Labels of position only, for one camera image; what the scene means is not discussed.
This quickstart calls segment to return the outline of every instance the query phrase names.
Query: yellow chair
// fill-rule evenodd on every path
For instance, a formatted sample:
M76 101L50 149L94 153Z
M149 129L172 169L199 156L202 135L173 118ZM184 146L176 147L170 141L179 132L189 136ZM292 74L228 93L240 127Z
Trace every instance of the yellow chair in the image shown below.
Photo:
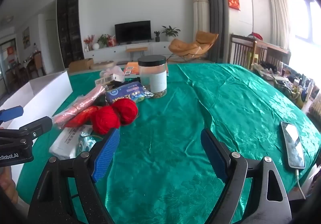
M179 39L174 39L168 46L173 55L186 59L194 59L204 55L215 43L218 34L213 34L204 31L198 31L195 36L195 41L192 43L185 43Z

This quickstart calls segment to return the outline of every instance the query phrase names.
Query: wooden crib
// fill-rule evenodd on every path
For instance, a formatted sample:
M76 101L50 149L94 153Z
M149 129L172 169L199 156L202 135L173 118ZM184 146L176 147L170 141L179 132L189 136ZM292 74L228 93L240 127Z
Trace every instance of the wooden crib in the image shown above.
M266 43L261 40L231 34L229 62L251 69L252 64L261 61L269 62L275 66L279 62L288 65L291 52L281 47Z

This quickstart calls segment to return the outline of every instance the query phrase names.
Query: jar of seeds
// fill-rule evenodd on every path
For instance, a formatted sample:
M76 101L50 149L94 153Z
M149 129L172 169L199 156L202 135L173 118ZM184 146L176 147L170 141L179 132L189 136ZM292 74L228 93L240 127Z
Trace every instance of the jar of seeds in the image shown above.
M167 93L167 64L162 55L142 56L138 59L141 83L154 94L152 98L160 98Z

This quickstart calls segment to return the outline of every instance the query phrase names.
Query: black jar lid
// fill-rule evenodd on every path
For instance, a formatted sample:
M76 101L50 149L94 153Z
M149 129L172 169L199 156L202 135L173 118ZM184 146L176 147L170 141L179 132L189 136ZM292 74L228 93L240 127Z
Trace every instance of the black jar lid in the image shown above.
M152 67L166 64L166 57L162 55L141 56L138 59L139 66Z

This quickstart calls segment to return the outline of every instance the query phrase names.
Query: green tablecloth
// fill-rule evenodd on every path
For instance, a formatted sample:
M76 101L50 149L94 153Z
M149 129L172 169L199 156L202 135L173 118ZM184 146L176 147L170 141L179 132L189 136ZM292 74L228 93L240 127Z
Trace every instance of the green tablecloth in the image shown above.
M58 112L88 93L98 77L97 72L71 76L73 93ZM287 191L295 185L295 177L285 168L280 122L298 128L307 165L301 176L320 148L319 132L288 98L235 65L169 65L167 95L144 100L138 109L139 117L121 127L109 174L97 183L116 224L205 222L223 189L201 146L205 127L245 158L270 156ZM34 161L24 165L17 189L28 203L58 134L52 129L38 138ZM72 179L70 185L76 194ZM249 188L247 179L234 221L242 216ZM73 201L84 221L79 199Z

